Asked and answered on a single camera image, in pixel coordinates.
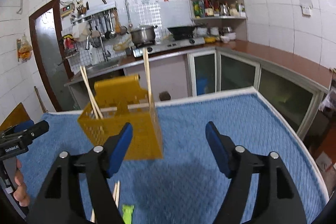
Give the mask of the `person's left hand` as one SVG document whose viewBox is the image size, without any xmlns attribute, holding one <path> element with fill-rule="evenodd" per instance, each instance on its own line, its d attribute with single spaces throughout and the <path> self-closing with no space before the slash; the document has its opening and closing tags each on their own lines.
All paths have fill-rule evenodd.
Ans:
<svg viewBox="0 0 336 224">
<path fill-rule="evenodd" d="M 17 189 L 14 192 L 13 196 L 16 201 L 19 202 L 21 207 L 28 207 L 30 204 L 30 197 L 27 193 L 27 187 L 24 182 L 23 174 L 21 173 L 21 162 L 17 159 L 17 170 L 15 172 L 14 181 L 17 184 Z"/>
</svg>

